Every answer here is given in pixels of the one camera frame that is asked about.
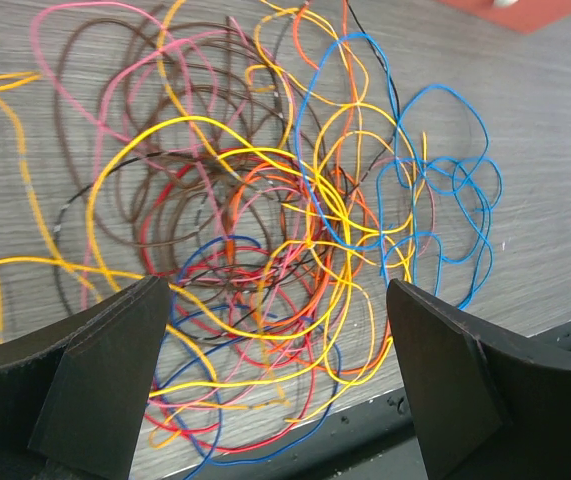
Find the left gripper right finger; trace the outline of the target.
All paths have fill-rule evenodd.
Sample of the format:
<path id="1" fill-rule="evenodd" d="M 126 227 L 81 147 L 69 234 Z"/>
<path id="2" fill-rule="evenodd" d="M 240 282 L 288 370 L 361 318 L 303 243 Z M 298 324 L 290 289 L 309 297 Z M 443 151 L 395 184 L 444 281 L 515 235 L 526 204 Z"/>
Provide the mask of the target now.
<path id="1" fill-rule="evenodd" d="M 571 479 L 571 321 L 526 337 L 392 281 L 388 320 L 431 479 Z"/>

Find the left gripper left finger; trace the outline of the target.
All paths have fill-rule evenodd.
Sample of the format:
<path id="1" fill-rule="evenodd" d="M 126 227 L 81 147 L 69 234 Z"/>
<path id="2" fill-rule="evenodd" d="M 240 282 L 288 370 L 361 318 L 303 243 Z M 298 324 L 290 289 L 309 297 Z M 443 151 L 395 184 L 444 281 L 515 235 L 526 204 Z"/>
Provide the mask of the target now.
<path id="1" fill-rule="evenodd" d="M 169 318 L 146 277 L 0 345 L 0 479 L 125 479 Z"/>

